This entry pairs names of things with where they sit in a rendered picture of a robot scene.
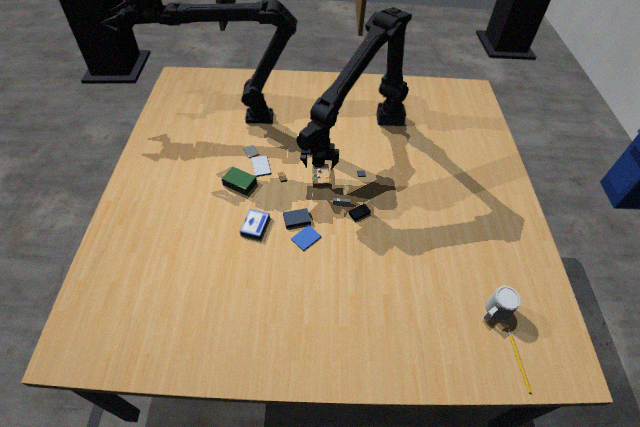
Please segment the covered wooden ball puzzle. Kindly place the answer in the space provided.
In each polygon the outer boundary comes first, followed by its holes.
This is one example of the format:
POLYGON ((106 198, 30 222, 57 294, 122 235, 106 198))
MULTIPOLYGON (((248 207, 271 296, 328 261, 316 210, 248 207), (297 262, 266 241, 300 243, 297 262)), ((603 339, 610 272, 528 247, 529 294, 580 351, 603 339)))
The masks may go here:
POLYGON ((312 164, 313 187, 331 187, 330 163, 324 167, 315 167, 312 164))

